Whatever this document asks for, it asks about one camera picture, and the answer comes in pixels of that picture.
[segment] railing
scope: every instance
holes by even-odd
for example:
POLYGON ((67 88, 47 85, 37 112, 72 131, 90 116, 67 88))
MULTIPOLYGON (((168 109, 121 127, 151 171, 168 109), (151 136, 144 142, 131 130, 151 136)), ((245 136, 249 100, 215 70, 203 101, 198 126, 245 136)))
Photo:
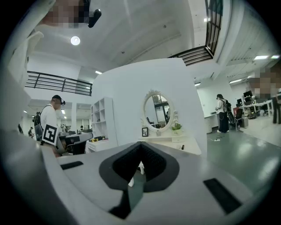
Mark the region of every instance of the railing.
POLYGON ((26 87, 70 92, 92 96, 92 83, 48 73, 27 71, 26 87))
POLYGON ((205 4, 208 20, 205 46, 211 54, 214 55, 220 36, 221 21, 223 16, 223 0, 210 0, 209 6, 208 0, 205 0, 205 4))
POLYGON ((176 55, 172 55, 169 58, 182 58, 185 65, 192 65, 198 62, 206 61, 212 59, 212 55, 206 49, 205 46, 195 47, 183 52, 180 52, 176 55))

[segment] potted plant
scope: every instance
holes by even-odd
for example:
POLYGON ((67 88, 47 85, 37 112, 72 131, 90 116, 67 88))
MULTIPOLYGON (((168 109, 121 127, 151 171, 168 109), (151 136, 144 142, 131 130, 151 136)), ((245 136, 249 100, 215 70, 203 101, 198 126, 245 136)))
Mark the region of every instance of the potted plant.
POLYGON ((173 135, 182 135, 181 124, 175 123, 172 127, 172 133, 173 135))

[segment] black pants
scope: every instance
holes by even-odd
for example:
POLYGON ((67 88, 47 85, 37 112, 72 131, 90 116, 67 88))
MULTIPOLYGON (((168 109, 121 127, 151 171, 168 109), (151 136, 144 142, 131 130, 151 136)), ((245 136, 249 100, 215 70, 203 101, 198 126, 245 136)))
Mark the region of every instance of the black pants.
POLYGON ((219 131, 226 133, 229 130, 227 112, 220 112, 219 117, 220 117, 219 131))
POLYGON ((277 114, 278 114, 278 123, 281 124, 280 106, 278 105, 276 97, 272 98, 272 104, 273 104, 273 123, 277 123, 277 114))

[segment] ornate mirror frame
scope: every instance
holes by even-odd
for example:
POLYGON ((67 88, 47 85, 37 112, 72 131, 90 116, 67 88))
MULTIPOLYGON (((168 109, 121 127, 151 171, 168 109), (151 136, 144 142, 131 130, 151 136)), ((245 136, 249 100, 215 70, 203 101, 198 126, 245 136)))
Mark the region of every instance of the ornate mirror frame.
POLYGON ((150 90, 147 93, 147 95, 145 96, 144 102, 142 104, 142 118, 141 118, 142 127, 148 127, 149 130, 154 131, 154 132, 157 132, 157 131, 163 132, 163 131, 166 131, 168 128, 170 128, 172 125, 174 125, 175 123, 178 123, 178 122, 179 121, 178 121, 177 111, 175 110, 175 108, 173 106, 173 103, 169 99, 169 97, 167 97, 166 95, 164 95, 160 91, 150 90), (170 107, 170 120, 169 120, 169 122, 168 122, 168 124, 166 126, 164 126, 163 128, 159 128, 159 129, 153 127, 152 125, 150 125, 148 123, 148 121, 146 120, 146 117, 145 117, 145 104, 148 101, 148 99, 151 96, 153 96, 153 95, 161 95, 161 96, 163 96, 167 100, 167 102, 169 104, 169 107, 170 107))

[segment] round ceiling light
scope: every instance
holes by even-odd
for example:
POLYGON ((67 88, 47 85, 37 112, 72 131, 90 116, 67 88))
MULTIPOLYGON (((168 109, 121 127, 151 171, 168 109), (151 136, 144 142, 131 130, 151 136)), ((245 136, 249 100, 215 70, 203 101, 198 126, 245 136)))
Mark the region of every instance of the round ceiling light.
POLYGON ((73 44, 73 45, 79 45, 79 44, 80 44, 80 38, 77 37, 77 36, 73 36, 73 37, 70 39, 70 42, 71 42, 71 44, 73 44))

